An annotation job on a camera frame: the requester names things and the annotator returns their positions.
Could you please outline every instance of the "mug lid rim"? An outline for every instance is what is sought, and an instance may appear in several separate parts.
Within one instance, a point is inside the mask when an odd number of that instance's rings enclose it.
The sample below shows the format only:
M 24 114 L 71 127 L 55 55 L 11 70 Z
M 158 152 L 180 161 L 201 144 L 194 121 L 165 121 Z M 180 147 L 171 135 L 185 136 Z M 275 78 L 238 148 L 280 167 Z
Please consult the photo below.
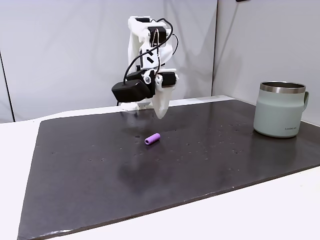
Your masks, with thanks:
M 279 83 L 280 86 L 272 86 L 268 84 Z M 295 85 L 294 87 L 285 87 L 281 84 Z M 271 93 L 282 93 L 282 94 L 302 94 L 306 92 L 306 86 L 301 83 L 288 82 L 288 81 L 264 81 L 260 84 L 260 89 Z

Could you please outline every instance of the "white wall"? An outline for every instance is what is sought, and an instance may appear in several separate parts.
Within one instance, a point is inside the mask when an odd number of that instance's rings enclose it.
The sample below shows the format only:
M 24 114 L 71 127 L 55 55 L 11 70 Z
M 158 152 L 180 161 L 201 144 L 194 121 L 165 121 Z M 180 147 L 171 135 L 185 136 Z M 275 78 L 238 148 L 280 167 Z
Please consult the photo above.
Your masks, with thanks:
M 319 26 L 319 0 L 219 0 L 213 94 L 256 104 L 260 82 L 302 83 L 320 125 Z
M 180 45 L 173 99 L 211 95 L 217 0 L 2 0 L 0 46 L 18 121 L 114 106 L 130 16 L 165 17 Z
M 12 121 L 13 118 L 9 104 L 8 92 L 0 60 L 0 124 L 10 123 Z

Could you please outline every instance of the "stainless steel rim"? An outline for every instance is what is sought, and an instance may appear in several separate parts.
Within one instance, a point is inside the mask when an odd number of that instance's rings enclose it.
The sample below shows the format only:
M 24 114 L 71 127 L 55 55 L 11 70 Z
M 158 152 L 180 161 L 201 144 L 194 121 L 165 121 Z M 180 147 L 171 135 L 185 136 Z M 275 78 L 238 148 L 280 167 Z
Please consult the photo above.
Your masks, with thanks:
M 264 81 L 260 89 L 277 94 L 302 94 L 306 92 L 306 86 L 300 83 L 287 81 Z

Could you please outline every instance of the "mug handle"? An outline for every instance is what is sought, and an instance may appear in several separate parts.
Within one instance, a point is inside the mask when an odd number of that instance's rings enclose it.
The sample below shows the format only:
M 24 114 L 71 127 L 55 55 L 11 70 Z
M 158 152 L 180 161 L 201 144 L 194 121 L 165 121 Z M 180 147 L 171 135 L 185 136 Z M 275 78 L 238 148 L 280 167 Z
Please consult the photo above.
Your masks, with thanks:
M 308 100 L 309 100 L 309 92 L 306 91 L 306 92 L 304 93 L 304 107 L 303 107 L 303 111 L 306 110 L 306 108 L 307 108 Z

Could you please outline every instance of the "black cable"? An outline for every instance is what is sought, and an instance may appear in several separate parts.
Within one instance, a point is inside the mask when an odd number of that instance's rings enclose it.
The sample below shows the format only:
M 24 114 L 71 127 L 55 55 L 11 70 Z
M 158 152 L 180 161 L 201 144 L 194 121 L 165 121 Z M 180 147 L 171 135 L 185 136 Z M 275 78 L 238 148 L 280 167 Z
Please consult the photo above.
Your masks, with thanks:
M 160 35 L 159 35 L 159 30 L 158 30 L 158 28 L 156 29 L 156 32 L 157 32 L 157 34 L 158 34 L 157 45 L 159 45 L 159 37 L 160 37 Z M 157 74 L 158 74 L 159 71 L 160 71 L 160 67 L 161 67 L 161 60 L 160 60 L 160 55 L 159 55 L 159 48 L 156 49 L 156 55 L 157 55 L 157 57 L 158 57 L 158 69 L 156 70 L 154 76 L 157 76 Z
M 179 39 L 178 39 L 177 35 L 175 35 L 174 33 L 172 35 L 175 36 L 175 38 L 176 38 L 176 46 L 175 46 L 175 50 L 174 50 L 174 52 L 172 54 L 172 56 L 173 56 L 173 55 L 175 55 L 175 53 L 177 51 L 177 48 L 178 48 L 178 45 L 179 45 Z
M 6 78 L 6 73 L 5 73 L 4 62 L 2 61 L 1 52 L 0 52 L 0 61 L 1 61 L 1 65 L 2 65 L 2 71 L 3 71 L 6 92 L 8 94 L 8 99 L 9 99 L 9 104 L 10 104 L 10 109 L 11 109 L 11 114 L 12 114 L 12 120 L 15 122 L 16 119 L 15 119 L 14 109 L 13 109 L 12 103 L 11 103 L 11 97 L 10 97 L 10 93 L 9 93 L 9 87 L 8 87 L 8 82 L 7 82 L 7 78 Z
M 133 66 L 133 64 L 134 64 L 140 57 L 142 57 L 142 56 L 144 56 L 144 55 L 146 55 L 146 54 L 148 54 L 148 53 L 151 53 L 151 52 L 152 52 L 153 50 L 155 50 L 155 49 L 160 48 L 163 44 L 165 44 L 165 43 L 171 38 L 171 36 L 172 36 L 172 34 L 173 34 L 173 32 L 174 32 L 174 26 L 172 26 L 172 24 L 171 24 L 169 21 L 167 21 L 164 17 L 163 17 L 163 18 L 160 18 L 160 19 L 157 20 L 156 22 L 158 23 L 158 22 L 160 22 L 160 21 L 165 21 L 165 22 L 170 26 L 171 32 L 170 32 L 169 36 L 166 38 L 166 40 L 164 40 L 164 41 L 163 41 L 162 43 L 160 43 L 159 45 L 151 48 L 150 50 L 148 50 L 148 51 L 146 51 L 146 52 L 144 52 L 144 53 L 142 53 L 142 54 L 140 54 L 140 55 L 138 55 L 138 56 L 136 56 L 136 57 L 132 60 L 132 62 L 130 63 L 130 65 L 128 66 L 128 68 L 127 68 L 126 71 L 125 71 L 125 74 L 124 74 L 124 77 L 123 77 L 123 85 L 126 84 L 127 74 L 128 74 L 128 72 L 129 72 L 130 68 Z

